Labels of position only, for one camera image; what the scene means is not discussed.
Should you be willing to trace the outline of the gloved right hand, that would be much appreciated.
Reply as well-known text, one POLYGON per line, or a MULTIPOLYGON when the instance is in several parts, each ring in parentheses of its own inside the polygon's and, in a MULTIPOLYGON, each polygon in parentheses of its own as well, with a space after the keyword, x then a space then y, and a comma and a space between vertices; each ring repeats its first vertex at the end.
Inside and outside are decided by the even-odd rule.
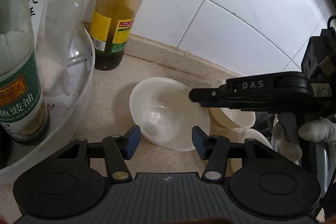
POLYGON ((301 160, 302 149, 289 138, 299 136, 301 139, 313 143, 327 143, 329 161, 335 163, 335 124, 329 119, 320 118, 297 127, 294 114, 281 113, 277 115, 277 123, 274 124, 272 134, 278 141, 279 153, 292 162, 298 163, 301 160))

